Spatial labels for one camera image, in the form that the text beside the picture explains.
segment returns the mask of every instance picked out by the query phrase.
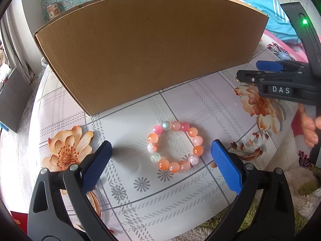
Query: brown cardboard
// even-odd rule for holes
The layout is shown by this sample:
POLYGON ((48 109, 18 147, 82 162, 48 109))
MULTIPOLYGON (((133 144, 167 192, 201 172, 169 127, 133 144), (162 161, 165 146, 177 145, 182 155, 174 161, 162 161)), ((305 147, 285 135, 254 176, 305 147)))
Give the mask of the brown cardboard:
POLYGON ((250 61, 268 17, 236 0, 96 0, 35 41, 87 114, 250 61))

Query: white tablecloth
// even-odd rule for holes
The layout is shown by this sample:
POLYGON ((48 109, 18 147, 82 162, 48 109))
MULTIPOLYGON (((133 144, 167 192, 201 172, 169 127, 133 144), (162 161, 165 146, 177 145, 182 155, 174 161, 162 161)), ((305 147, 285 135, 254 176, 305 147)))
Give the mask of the white tablecloth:
MULTIPOLYGON (((247 142, 258 131, 255 115, 251 117, 243 110, 240 96, 234 92, 239 86, 236 72, 254 70, 257 60, 276 59, 266 47, 258 46, 248 64, 159 90, 94 116, 84 113, 47 67, 30 124, 28 152, 33 184, 43 158, 49 156, 48 138, 60 130, 81 125, 83 133, 94 132, 91 143, 94 151, 104 140, 113 145, 113 157, 95 194, 101 205, 102 220, 118 240, 163 241, 198 226, 236 196, 228 189, 219 169, 210 167, 211 142, 218 138, 230 147, 233 141, 247 142), (204 139, 204 154, 189 171, 171 174, 151 163, 146 147, 147 136, 157 121, 176 119, 187 121, 199 130, 204 139)), ((101 100, 108 100, 108 95, 101 100)), ((296 105, 283 101, 279 105, 285 120, 280 133, 267 130, 269 140, 262 147, 262 156, 251 161, 258 169, 264 169, 276 152, 296 111, 296 105)), ((169 160, 179 161, 191 153, 191 142, 182 132, 169 131, 160 138, 160 152, 166 153, 169 160)), ((72 221, 77 222, 67 196, 64 201, 72 221)))

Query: bead bracelet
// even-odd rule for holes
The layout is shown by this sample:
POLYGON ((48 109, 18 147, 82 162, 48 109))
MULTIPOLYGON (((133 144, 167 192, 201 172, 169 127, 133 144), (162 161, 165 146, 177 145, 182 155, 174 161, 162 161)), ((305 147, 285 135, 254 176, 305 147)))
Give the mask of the bead bracelet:
POLYGON ((179 123, 178 121, 164 121, 161 125, 155 125, 152 129, 153 133, 149 134, 147 140, 149 142, 147 149, 151 152, 150 160, 154 163, 158 163, 158 167, 161 170, 169 169, 170 172, 176 173, 179 170, 187 171, 191 167, 191 165, 196 165, 199 161, 199 156, 203 154, 203 138, 198 136, 198 130, 196 128, 190 128, 187 122, 179 123), (160 154, 157 152, 158 150, 158 135, 162 134, 163 130, 174 130, 182 132, 187 132, 187 135, 192 138, 192 143, 194 144, 193 154, 189 155, 188 160, 182 160, 180 163, 178 162, 169 162, 167 159, 162 158, 160 154))

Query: human hand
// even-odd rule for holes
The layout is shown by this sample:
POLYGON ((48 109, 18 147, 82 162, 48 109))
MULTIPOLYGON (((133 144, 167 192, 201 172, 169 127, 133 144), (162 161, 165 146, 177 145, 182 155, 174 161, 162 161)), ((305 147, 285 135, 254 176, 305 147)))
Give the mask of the human hand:
POLYGON ((319 142, 315 129, 321 129, 321 116, 315 120, 305 113, 303 104, 299 103, 299 111, 301 114, 301 126, 303 130, 304 143, 308 147, 314 147, 319 142))

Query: red object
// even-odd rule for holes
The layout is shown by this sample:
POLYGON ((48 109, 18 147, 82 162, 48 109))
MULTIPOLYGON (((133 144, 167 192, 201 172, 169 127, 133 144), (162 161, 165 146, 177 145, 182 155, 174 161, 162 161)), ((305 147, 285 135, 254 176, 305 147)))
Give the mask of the red object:
POLYGON ((13 219, 16 221, 17 225, 22 229, 23 232, 27 235, 27 223, 28 223, 28 214, 18 213, 10 211, 13 219))

